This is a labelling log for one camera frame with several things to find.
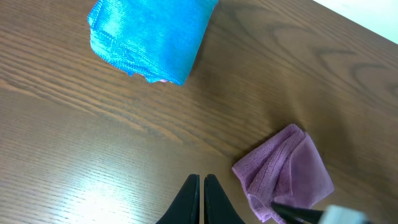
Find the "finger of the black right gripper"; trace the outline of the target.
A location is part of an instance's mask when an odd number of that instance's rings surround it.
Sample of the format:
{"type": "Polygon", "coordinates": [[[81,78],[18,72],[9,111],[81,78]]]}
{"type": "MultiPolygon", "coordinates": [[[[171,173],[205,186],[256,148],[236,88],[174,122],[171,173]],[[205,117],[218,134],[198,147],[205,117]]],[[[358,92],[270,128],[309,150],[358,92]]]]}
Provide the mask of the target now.
{"type": "Polygon", "coordinates": [[[289,224],[317,224],[324,213],[324,211],[321,210],[291,207],[276,202],[271,203],[271,208],[289,224]]]}

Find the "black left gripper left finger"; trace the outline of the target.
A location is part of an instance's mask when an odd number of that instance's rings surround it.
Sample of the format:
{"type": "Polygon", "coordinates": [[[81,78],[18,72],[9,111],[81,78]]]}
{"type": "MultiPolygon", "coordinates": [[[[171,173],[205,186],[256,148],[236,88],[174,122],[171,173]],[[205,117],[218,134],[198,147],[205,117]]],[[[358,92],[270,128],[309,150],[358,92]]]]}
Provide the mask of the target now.
{"type": "Polygon", "coordinates": [[[199,224],[200,176],[190,174],[157,224],[199,224]]]}

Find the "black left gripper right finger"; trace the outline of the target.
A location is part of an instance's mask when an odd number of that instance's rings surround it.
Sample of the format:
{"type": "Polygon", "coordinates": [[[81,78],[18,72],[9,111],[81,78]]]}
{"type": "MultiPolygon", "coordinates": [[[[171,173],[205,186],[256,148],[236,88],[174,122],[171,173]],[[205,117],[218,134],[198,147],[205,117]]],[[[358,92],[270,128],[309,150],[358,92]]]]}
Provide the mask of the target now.
{"type": "Polygon", "coordinates": [[[214,174],[204,180],[204,223],[244,224],[214,174]]]}

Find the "purple microfibre cloth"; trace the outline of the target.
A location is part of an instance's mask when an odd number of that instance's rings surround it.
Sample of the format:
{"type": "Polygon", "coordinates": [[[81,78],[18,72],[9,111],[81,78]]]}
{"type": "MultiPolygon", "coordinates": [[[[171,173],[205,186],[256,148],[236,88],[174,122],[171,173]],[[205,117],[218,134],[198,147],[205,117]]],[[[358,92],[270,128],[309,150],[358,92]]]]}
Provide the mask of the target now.
{"type": "Polygon", "coordinates": [[[255,216],[283,219],[271,203],[311,208],[334,191],[334,185],[311,137],[290,124],[232,167],[255,216]]]}

